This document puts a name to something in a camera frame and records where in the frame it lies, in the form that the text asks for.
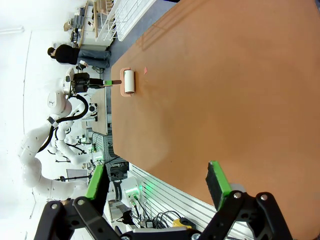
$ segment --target white wire rack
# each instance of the white wire rack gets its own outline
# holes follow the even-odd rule
[[[107,15],[99,13],[101,25],[96,41],[123,41],[156,0],[106,0]]]

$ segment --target metal bolt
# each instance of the metal bolt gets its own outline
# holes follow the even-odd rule
[[[77,203],[78,203],[78,205],[82,205],[82,204],[85,203],[85,201],[83,201],[82,199],[80,199]]]
[[[200,238],[200,233],[195,233],[191,236],[191,240],[197,240]]]
[[[235,194],[233,194],[233,197],[235,199],[239,199],[241,197],[241,193],[240,192],[236,192]]]
[[[267,195],[265,195],[265,194],[263,194],[263,195],[261,195],[261,200],[263,200],[263,201],[265,201],[265,200],[267,200],[268,199],[268,196]]]

